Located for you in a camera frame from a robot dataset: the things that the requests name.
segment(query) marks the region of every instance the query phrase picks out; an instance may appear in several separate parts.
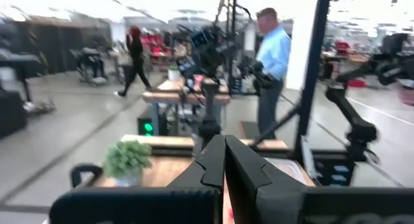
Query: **concrete floor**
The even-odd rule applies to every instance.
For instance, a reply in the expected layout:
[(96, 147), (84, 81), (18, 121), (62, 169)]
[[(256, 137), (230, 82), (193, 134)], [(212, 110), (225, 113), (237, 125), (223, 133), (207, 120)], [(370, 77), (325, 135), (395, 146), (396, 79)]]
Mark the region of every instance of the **concrete floor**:
[[(151, 76), (152, 84), (160, 81), (160, 75)], [(135, 84), (124, 100), (113, 95), (121, 87), (89, 87), (79, 84), (77, 74), (49, 79), (50, 95), (58, 110), (32, 120), (27, 129), (0, 141), (0, 223), (40, 224), (52, 202), (70, 189), (68, 174), (75, 164), (99, 163), (107, 148), (122, 135), (136, 134), (136, 118), (146, 108), (139, 97), (144, 88)], [(46, 100), (43, 82), (31, 81), (31, 88), (35, 100)], [(285, 90), (283, 95), (293, 102), (298, 98), (295, 91)], [(355, 89), (350, 90), (349, 97), (357, 111), (381, 132), (372, 149), (382, 164), (378, 168), (360, 165), (354, 186), (414, 186), (414, 175), (409, 172), (414, 158), (409, 143), (414, 131), (413, 107), (401, 104), (392, 89)], [(291, 107), (282, 100), (278, 115)], [(234, 99), (226, 111), (224, 134), (240, 137), (238, 122), (255, 119), (255, 97)], [(293, 145), (297, 120), (291, 120), (278, 133), (288, 146)], [(324, 98), (323, 89), (317, 88), (309, 133), (312, 147), (342, 148), (348, 126), (336, 106)]]

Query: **man's arm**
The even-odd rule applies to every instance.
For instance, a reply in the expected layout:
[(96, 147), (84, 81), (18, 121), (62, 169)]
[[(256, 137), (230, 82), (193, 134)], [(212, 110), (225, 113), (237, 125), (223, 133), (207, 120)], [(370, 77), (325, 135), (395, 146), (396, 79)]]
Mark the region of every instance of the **man's arm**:
[(271, 49), (272, 63), (267, 73), (277, 80), (282, 80), (287, 73), (290, 54), (290, 38), (281, 36)]

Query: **workbench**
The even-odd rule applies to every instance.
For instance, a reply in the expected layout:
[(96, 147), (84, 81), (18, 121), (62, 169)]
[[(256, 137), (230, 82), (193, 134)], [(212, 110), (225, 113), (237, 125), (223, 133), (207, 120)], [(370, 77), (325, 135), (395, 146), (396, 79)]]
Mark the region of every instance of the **workbench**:
[[(172, 93), (167, 91), (180, 91), (184, 88), (184, 80), (180, 81), (170, 81), (167, 80), (161, 85), (157, 87), (159, 90), (165, 90), (166, 92), (163, 93), (162, 91), (146, 91), (142, 94), (142, 99), (151, 104), (151, 118), (153, 123), (159, 123), (159, 112), (160, 112), (160, 104), (172, 104), (175, 106), (175, 109), (178, 110), (178, 106), (182, 104), (182, 100), (180, 98), (179, 92)], [(199, 86), (194, 87), (194, 90), (200, 91), (201, 88)], [(227, 85), (221, 85), (219, 88), (220, 93), (228, 93)], [(202, 94), (188, 94), (186, 97), (185, 104), (191, 105), (198, 105), (200, 103), (205, 103), (206, 99)], [(215, 95), (214, 97), (214, 116), (217, 119), (217, 122), (221, 122), (221, 111), (224, 106), (230, 103), (230, 95)], [(158, 124), (153, 124), (153, 135), (158, 136), (160, 134), (160, 130)]]
[[(189, 137), (146, 137), (138, 135), (124, 135), (121, 139), (122, 141), (137, 140), (142, 144), (148, 144), (151, 146), (165, 146), (165, 147), (174, 147), (182, 146), (193, 148), (193, 141)], [(243, 143), (248, 144), (251, 142), (251, 139), (241, 140)], [(259, 148), (272, 148), (272, 149), (286, 149), (286, 144), (281, 140), (264, 140), (259, 146)], [(172, 180), (174, 180), (178, 175), (180, 175), (187, 167), (193, 162), (191, 157), (151, 157), (151, 162), (153, 163), (152, 168), (146, 169), (142, 178), (141, 186), (147, 187), (163, 187), (167, 186)], [(301, 170), (303, 178), (299, 181), (306, 184), (307, 186), (314, 186), (314, 183), (299, 165), (298, 168)], [(287, 164), (277, 164), (277, 168), (286, 174), (292, 176), (293, 171), (290, 169), (290, 166)], [(226, 186), (226, 181), (224, 182), (224, 200), (223, 200), (223, 223), (224, 224), (233, 224), (234, 220), (230, 216), (231, 212), (231, 202), (230, 196), (228, 195), (228, 189)], [(81, 186), (97, 186), (97, 187), (115, 187), (116, 184), (114, 180), (110, 177), (101, 176), (98, 179), (91, 181), (91, 179), (86, 180)]]

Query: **man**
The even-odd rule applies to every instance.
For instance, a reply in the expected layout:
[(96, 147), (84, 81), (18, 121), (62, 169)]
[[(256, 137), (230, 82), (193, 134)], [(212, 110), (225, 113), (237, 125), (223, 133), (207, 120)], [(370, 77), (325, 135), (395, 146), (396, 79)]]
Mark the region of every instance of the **man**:
[[(290, 54), (290, 38), (278, 22), (273, 8), (266, 8), (257, 14), (257, 27), (265, 36), (256, 55), (263, 64), (263, 72), (272, 81), (271, 89), (262, 89), (257, 109), (257, 125), (263, 134), (276, 121), (276, 105), (283, 89)], [(276, 139), (274, 133), (266, 139)]]

